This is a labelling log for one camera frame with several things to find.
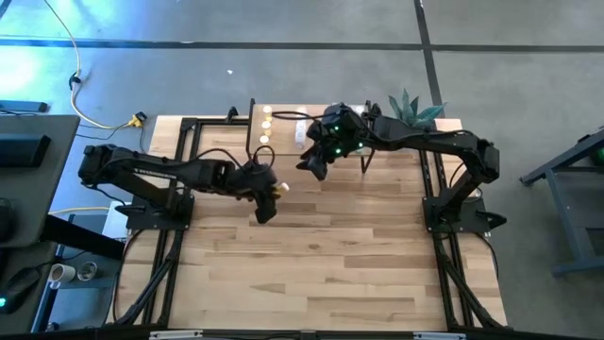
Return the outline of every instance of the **gray floor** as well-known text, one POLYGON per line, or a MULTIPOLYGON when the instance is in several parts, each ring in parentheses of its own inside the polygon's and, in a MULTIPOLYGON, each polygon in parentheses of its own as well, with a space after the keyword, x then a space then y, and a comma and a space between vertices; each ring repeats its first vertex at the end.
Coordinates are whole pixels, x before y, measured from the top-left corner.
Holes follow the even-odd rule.
MULTIPOLYGON (((412 0, 75 0, 51 1, 81 39, 175 42, 419 43, 412 0)), ((599 0, 424 0, 433 43, 603 44, 599 0)), ((13 1, 0 38, 65 37, 38 0, 13 1)), ((330 103, 371 99, 406 87, 430 104, 421 51, 82 49, 86 84, 78 105, 105 124, 137 111, 218 114, 259 102, 330 103)), ((71 48, 0 47, 0 98, 49 102, 72 113, 67 77, 71 48)), ((544 183, 522 187, 532 168, 604 125, 599 97, 604 55, 435 53, 447 117, 501 150, 501 178, 484 186, 488 208, 509 223, 494 232, 500 283, 510 325, 518 330, 604 337, 604 273, 554 279, 550 268, 571 259, 544 183)), ((145 145, 151 135, 148 127, 145 145)), ((80 129, 102 135, 104 131, 80 129)), ((138 147, 125 130, 112 143, 138 147)), ((108 205, 82 188, 77 139, 53 209, 108 205)), ((126 199, 126 193, 109 189, 126 199)))

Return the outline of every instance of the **yellow cable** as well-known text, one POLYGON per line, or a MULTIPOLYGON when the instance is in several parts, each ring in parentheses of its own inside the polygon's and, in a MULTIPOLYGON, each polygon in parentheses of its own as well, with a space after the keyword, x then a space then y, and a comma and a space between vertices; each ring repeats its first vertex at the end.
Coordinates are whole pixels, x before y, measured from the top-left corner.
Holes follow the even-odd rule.
POLYGON ((108 211, 109 208, 107 208, 107 207, 69 208, 69 209, 63 209, 63 210, 59 210, 59 211, 55 211, 55 212, 49 212, 48 214, 60 214, 60 213, 70 213, 70 212, 85 212, 85 211, 96 211, 96 210, 108 211))
MULTIPOLYGON (((81 60, 81 57, 79 56, 79 49, 77 48, 76 40, 74 39, 74 36, 72 35, 72 32, 69 30, 69 28, 67 28, 67 25, 63 22, 63 20, 55 12, 55 9, 52 6, 50 6, 50 4, 48 3, 47 0, 43 0, 43 1, 46 4, 46 6, 48 6, 48 8, 53 12, 53 14, 55 14, 55 16, 59 20, 60 24, 63 25, 63 27, 65 28, 65 31, 67 31, 67 34, 69 35, 69 39, 72 41, 72 44, 74 45, 75 56, 77 57, 77 69, 75 70, 75 77, 79 78, 80 72, 82 70, 82 60, 81 60)), ((88 123, 90 123, 90 124, 92 124, 92 125, 94 125, 94 126, 96 126, 98 128, 118 129, 118 128, 125 128, 125 127, 129 127, 130 126, 130 124, 125 124, 125 125, 120 125, 119 127, 108 127, 106 125, 102 125, 100 123, 97 123, 97 122, 93 121, 93 119, 87 117, 84 113, 82 113, 82 111, 80 109, 77 108, 77 105, 76 105, 76 83, 75 82, 72 84, 71 103, 72 103, 72 108, 74 108, 75 113, 77 113, 77 115, 80 116, 80 118, 82 118, 83 120, 87 121, 88 123)))

